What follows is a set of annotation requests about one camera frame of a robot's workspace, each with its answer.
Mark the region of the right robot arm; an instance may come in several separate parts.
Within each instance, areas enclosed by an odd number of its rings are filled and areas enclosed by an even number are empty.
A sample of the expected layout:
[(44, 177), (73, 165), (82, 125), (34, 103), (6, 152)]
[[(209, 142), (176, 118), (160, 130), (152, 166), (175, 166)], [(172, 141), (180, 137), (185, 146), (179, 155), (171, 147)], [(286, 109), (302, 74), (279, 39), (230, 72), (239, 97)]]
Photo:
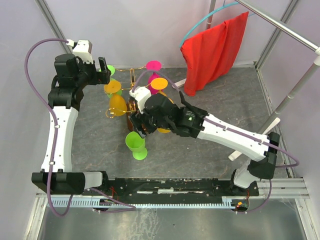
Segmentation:
[(229, 182), (229, 191), (236, 196), (247, 190), (259, 179), (272, 180), (277, 163), (277, 133), (259, 134), (221, 121), (214, 115), (181, 99), (182, 107), (172, 103), (166, 96), (130, 95), (136, 111), (129, 120), (133, 130), (142, 138), (157, 129), (169, 130), (180, 137), (207, 140), (234, 149), (249, 160), (236, 169)]

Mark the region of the orange plastic goblet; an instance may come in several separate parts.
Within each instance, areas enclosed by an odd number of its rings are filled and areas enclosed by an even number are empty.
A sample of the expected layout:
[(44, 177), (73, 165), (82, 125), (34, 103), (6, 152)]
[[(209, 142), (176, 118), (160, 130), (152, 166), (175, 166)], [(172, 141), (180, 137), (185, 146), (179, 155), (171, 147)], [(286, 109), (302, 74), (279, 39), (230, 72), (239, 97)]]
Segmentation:
[(163, 90), (168, 86), (168, 81), (165, 78), (157, 77), (151, 81), (149, 86), (151, 87), (152, 95), (161, 94), (173, 103), (173, 100), (163, 92)]
[(106, 116), (108, 118), (123, 116), (128, 109), (125, 99), (119, 94), (119, 92), (122, 93), (121, 83), (117, 80), (111, 80), (109, 84), (104, 85), (104, 92), (110, 96)]
[(171, 132), (171, 130), (165, 128), (157, 128), (157, 131), (162, 134), (167, 134)]

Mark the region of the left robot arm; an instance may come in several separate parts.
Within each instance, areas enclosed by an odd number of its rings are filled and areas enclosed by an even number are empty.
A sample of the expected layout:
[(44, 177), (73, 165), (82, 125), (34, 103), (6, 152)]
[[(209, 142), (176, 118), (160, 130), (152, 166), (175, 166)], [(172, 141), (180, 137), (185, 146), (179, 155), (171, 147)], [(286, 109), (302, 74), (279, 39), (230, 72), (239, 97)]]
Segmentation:
[(83, 89), (88, 85), (106, 85), (111, 71), (104, 57), (94, 62), (74, 54), (55, 58), (56, 75), (51, 83), (48, 100), (50, 127), (45, 158), (39, 172), (32, 173), (31, 181), (45, 193), (52, 195), (80, 195), (93, 188), (99, 195), (110, 191), (105, 171), (74, 172), (71, 160), (73, 133), (80, 111)]

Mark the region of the green plastic goblet back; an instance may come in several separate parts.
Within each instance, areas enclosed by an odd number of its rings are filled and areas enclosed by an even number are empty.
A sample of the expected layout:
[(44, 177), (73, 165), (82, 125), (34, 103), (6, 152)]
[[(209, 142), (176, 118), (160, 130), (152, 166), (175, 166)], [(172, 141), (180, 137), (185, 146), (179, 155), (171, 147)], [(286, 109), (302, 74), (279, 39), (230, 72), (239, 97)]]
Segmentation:
[(113, 95), (121, 95), (122, 94), (122, 85), (119, 81), (112, 78), (115, 74), (116, 69), (112, 65), (107, 65), (107, 68), (110, 70), (110, 82), (103, 86), (104, 93), (111, 98)]

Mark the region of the pink plastic goblet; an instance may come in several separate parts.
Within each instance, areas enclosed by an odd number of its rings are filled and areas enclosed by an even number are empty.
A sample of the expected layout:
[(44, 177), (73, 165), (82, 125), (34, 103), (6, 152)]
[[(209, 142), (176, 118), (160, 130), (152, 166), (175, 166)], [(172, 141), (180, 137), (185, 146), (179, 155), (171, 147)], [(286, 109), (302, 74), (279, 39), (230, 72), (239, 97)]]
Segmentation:
[(148, 78), (148, 86), (150, 87), (152, 80), (159, 77), (157, 71), (162, 68), (162, 64), (158, 60), (151, 60), (146, 64), (145, 67), (147, 70), (152, 71), (151, 76)]

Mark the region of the orange plastic goblet front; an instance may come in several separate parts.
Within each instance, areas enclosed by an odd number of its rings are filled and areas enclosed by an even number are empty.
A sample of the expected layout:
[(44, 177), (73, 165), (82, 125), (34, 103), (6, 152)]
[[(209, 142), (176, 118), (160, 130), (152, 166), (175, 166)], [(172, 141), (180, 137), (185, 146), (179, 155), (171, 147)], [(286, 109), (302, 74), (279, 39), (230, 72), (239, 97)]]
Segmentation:
[(165, 128), (157, 128), (157, 131), (162, 134), (167, 134), (171, 132), (171, 130)]

